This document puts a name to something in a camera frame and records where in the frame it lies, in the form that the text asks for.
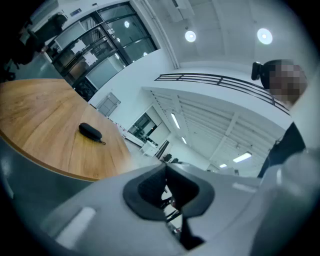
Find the wooden table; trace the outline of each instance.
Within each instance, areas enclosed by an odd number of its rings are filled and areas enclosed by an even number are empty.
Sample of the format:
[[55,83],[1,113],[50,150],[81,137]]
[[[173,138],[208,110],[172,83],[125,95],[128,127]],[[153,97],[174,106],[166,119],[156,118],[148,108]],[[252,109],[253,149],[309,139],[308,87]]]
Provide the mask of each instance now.
[[[88,123],[98,143],[79,132]],[[0,135],[37,164],[63,175],[96,181],[135,169],[117,127],[63,79],[0,84]]]

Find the rectangular ceiling light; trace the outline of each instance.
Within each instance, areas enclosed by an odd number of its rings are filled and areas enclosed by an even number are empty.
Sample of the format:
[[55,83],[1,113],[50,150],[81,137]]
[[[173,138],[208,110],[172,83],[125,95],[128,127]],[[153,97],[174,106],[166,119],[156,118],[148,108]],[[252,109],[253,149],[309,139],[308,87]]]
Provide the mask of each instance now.
[[180,129],[180,126],[179,126],[179,124],[178,124],[178,121],[177,121],[177,119],[176,119],[175,114],[171,113],[171,116],[172,116],[172,118],[173,118],[173,121],[174,121],[176,127],[178,127],[178,129]]
[[239,162],[241,162],[241,161],[243,161],[245,159],[248,159],[250,157],[252,157],[252,154],[249,153],[249,152],[246,152],[243,155],[240,155],[239,157],[233,159],[233,161],[236,162],[236,163],[239,163]]

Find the ceiling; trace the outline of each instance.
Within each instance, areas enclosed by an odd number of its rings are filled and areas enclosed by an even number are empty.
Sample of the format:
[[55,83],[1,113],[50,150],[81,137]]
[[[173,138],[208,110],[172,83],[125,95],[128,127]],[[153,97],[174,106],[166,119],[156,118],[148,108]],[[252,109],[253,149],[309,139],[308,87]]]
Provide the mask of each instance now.
[[[226,164],[239,170],[241,176],[256,177],[269,150],[285,132],[272,121],[230,102],[173,89],[154,88],[151,93],[179,138],[184,137],[189,147],[216,168]],[[171,113],[175,113],[180,129]],[[251,158],[233,162],[247,151]]]
[[[251,67],[255,61],[265,63],[275,59],[293,59],[303,67],[307,77],[318,65],[315,46],[295,14],[279,1],[188,0],[194,15],[177,22],[174,21],[175,14],[169,14],[175,9],[168,8],[172,0],[148,2],[182,65],[227,61]],[[271,32],[271,44],[265,45],[258,40],[260,28]],[[186,41],[187,30],[195,32],[195,42]]]

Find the railing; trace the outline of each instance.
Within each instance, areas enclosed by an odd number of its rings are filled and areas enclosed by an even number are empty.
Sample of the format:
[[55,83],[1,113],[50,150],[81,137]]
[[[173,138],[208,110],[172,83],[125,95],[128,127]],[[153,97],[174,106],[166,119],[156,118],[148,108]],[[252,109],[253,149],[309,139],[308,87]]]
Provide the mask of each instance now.
[[237,78],[216,74],[172,73],[161,74],[155,81],[184,81],[230,88],[270,103],[289,115],[288,109],[279,100],[275,99],[272,95],[265,91],[263,87]]

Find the round ceiling light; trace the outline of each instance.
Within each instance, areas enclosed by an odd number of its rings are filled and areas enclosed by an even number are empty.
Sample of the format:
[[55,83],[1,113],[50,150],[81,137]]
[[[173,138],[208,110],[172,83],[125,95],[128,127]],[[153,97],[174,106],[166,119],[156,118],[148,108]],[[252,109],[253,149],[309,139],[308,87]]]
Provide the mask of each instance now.
[[194,42],[197,38],[195,32],[193,31],[187,31],[184,37],[188,42]]
[[271,44],[273,38],[271,32],[268,29],[260,28],[256,35],[258,36],[259,41],[264,45]]

